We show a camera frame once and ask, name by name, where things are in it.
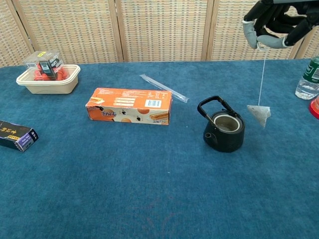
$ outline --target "blue carpet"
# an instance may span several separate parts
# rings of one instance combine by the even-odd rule
[[[0,120],[33,127],[26,152],[0,147],[0,238],[314,239],[319,235],[319,121],[295,88],[309,60],[80,65],[69,95],[33,95],[0,69]],[[91,121],[97,87],[156,89],[146,74],[189,97],[169,126]],[[220,95],[246,122],[234,153],[208,147],[197,104]],[[204,106],[210,114],[222,106]]]

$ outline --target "black box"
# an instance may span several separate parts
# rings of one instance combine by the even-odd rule
[[[0,145],[24,152],[37,140],[34,129],[0,120]]]

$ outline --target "beige wicker panel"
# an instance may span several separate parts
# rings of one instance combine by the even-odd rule
[[[219,0],[214,5],[218,11],[212,20],[212,44],[208,57],[213,61],[218,60],[257,60],[264,59],[265,53],[252,49],[243,32],[242,20],[248,11],[257,2],[256,0]],[[289,15],[295,15],[296,10],[291,8]],[[294,47],[287,49],[270,49],[267,59],[294,58],[300,45],[299,41]]]
[[[22,65],[31,54],[30,43],[23,27],[21,31],[15,21],[17,18],[11,2],[0,0],[0,67]]]
[[[124,60],[201,60],[207,0],[116,0],[116,3]]]
[[[121,61],[118,28],[107,0],[15,0],[34,46],[58,49],[67,63]]]
[[[319,55],[319,27],[312,29],[301,44],[297,58],[312,58]]]

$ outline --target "bottle cap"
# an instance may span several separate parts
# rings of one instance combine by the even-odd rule
[[[311,102],[309,105],[309,110],[314,117],[319,119],[319,96]]]

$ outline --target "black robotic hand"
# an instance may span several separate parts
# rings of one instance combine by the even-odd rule
[[[287,15],[290,7],[296,8],[300,16]],[[245,37],[254,49],[259,42],[270,48],[293,46],[317,25],[319,0],[260,0],[243,20]],[[279,38],[266,28],[287,35]]]

